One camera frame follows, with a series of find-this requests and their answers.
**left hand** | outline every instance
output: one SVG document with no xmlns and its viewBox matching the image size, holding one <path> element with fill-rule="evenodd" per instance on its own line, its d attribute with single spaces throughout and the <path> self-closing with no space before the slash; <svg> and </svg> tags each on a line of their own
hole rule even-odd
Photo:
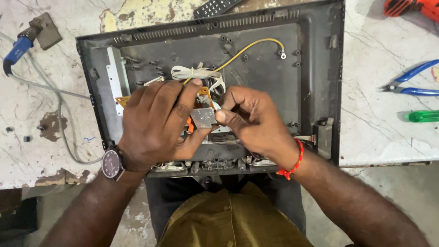
<svg viewBox="0 0 439 247">
<path fill-rule="evenodd" d="M 192 158 L 212 130 L 195 130 L 186 140 L 180 137 L 201 87 L 200 79 L 187 84 L 154 82 L 131 94 L 118 144 L 128 171 L 148 171 L 157 162 Z"/>
</svg>

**yellow wire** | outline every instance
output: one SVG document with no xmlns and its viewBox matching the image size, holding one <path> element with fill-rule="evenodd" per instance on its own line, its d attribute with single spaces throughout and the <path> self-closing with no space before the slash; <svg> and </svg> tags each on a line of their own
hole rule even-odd
<svg viewBox="0 0 439 247">
<path fill-rule="evenodd" d="M 273 42 L 276 42 L 276 43 L 278 43 L 278 44 L 281 46 L 281 48 L 282 48 L 282 52 L 285 52 L 284 45 L 283 45 L 280 41 L 278 41 L 278 40 L 271 39 L 271 38 L 257 40 L 257 41 L 255 41 L 255 42 L 249 44 L 248 46 L 244 47 L 244 49 L 242 49 L 240 52 L 238 52 L 238 53 L 237 53 L 234 57 L 232 57 L 229 61 L 227 61 L 227 62 L 226 62 L 225 64 L 223 64 L 221 67 L 215 69 L 215 71 L 218 71 L 218 70 L 220 70 L 220 69 L 226 67 L 226 65 L 228 65 L 228 64 L 231 63 L 233 60 L 235 60 L 235 58 L 237 58 L 237 57 L 238 57 L 241 53 L 243 53 L 245 50 L 249 49 L 252 45 L 257 44 L 257 43 L 259 43 L 259 42 L 263 42 L 263 41 L 273 41 Z M 190 79 L 192 79 L 192 78 L 188 78 L 183 84 L 186 84 Z"/>
</svg>

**forearm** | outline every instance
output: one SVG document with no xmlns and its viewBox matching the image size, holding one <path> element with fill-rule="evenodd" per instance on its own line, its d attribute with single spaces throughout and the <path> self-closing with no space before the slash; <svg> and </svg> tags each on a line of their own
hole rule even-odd
<svg viewBox="0 0 439 247">
<path fill-rule="evenodd" d="M 110 246 L 123 211 L 144 175 L 132 172 L 116 182 L 100 172 L 75 198 L 41 246 Z"/>
<path fill-rule="evenodd" d="M 305 151 L 292 175 L 360 246 L 429 246 L 418 227 L 374 189 Z"/>
</svg>

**white marble surface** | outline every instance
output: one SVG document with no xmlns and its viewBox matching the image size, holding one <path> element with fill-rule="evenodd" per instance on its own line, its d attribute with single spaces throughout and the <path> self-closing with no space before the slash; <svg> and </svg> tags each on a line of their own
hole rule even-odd
<svg viewBox="0 0 439 247">
<path fill-rule="evenodd" d="M 83 69 L 76 52 L 75 37 L 99 32 L 142 27 L 166 22 L 187 20 L 194 7 L 206 0 L 143 1 L 143 0 L 8 0 L 0 6 L 0 32 L 15 38 L 28 26 L 33 17 L 48 11 L 63 40 L 47 51 L 38 42 L 31 49 L 34 58 L 49 81 L 56 87 L 88 95 Z M 438 98 L 382 93 L 378 87 L 388 83 L 401 70 L 419 61 L 435 59 L 439 39 L 432 23 L 420 18 L 384 19 L 379 4 L 372 0 L 348 0 L 342 87 L 341 165 L 393 163 L 435 160 L 439 157 L 437 123 L 403 123 L 396 113 L 401 111 L 434 109 Z M 286 1 L 252 1 L 237 8 L 275 7 Z M 126 14 L 125 20 L 119 17 Z M 0 38 L 3 58 L 11 43 Z M 14 72 L 31 81 L 42 83 L 25 56 L 14 67 Z M 90 181 L 99 164 L 80 166 L 67 156 L 62 140 L 52 142 L 40 137 L 36 129 L 47 112 L 57 108 L 53 93 L 20 85 L 3 74 L 0 98 L 0 189 L 43 185 L 41 177 L 53 177 L 64 168 L 80 178 L 84 171 Z M 438 88 L 426 71 L 411 80 L 417 87 Z M 83 161 L 94 160 L 103 154 L 101 138 L 93 108 L 89 101 L 64 96 L 67 118 L 66 135 L 76 155 Z M 5 128 L 11 126 L 13 133 Z M 23 137 L 32 141 L 24 143 Z"/>
<path fill-rule="evenodd" d="M 439 58 L 433 21 L 386 18 L 382 2 L 346 1 L 340 165 L 439 159 L 439 122 L 403 122 L 398 113 L 439 110 L 439 97 L 381 92 L 407 68 Z M 431 69 L 403 87 L 439 89 Z"/>
</svg>

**red thread bracelet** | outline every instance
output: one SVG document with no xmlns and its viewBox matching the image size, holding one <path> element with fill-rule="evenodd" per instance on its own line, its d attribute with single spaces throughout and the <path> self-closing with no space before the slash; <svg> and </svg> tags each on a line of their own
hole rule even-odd
<svg viewBox="0 0 439 247">
<path fill-rule="evenodd" d="M 300 148 L 299 161 L 294 165 L 294 168 L 291 171 L 287 171 L 287 170 L 281 168 L 281 169 L 279 169 L 278 172 L 276 172 L 276 174 L 284 175 L 287 178 L 287 180 L 291 179 L 290 174 L 296 171 L 296 169 L 299 167 L 300 162 L 302 161 L 302 158 L 303 158 L 303 144 L 298 139 L 296 139 L 296 138 L 294 138 L 294 139 L 296 140 L 297 145 L 299 145 L 299 148 Z"/>
</svg>

